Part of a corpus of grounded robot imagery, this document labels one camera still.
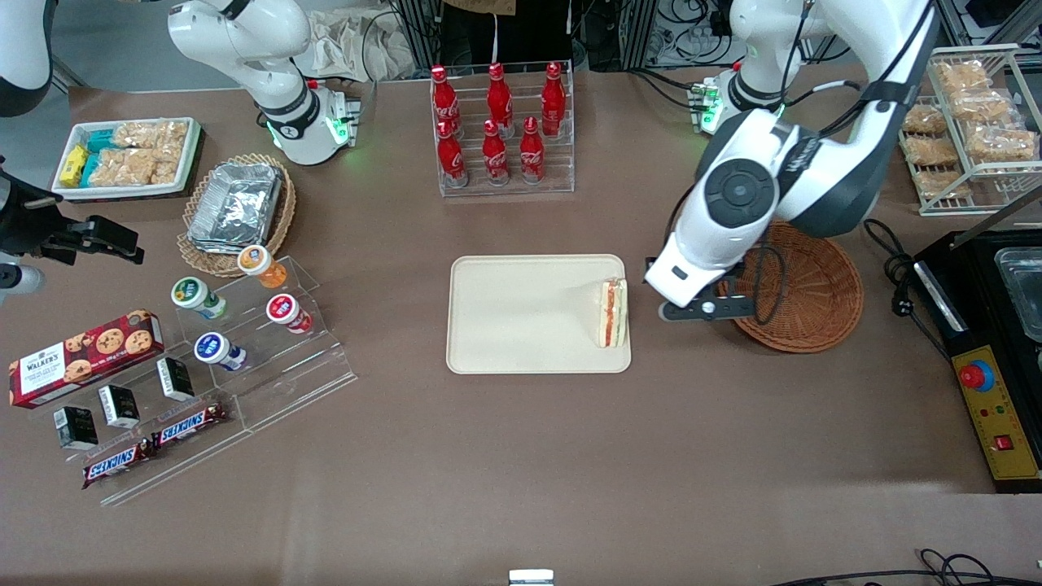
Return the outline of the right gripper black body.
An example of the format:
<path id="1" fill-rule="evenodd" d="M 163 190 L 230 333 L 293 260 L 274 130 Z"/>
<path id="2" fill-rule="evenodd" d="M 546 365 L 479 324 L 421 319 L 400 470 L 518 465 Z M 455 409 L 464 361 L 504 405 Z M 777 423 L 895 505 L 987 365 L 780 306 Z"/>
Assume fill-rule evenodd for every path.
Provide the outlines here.
<path id="1" fill-rule="evenodd" d="M 57 207 L 63 196 L 21 181 L 1 171 L 1 248 L 11 257 L 45 257 L 74 263 L 79 252 L 89 252 L 76 223 Z"/>

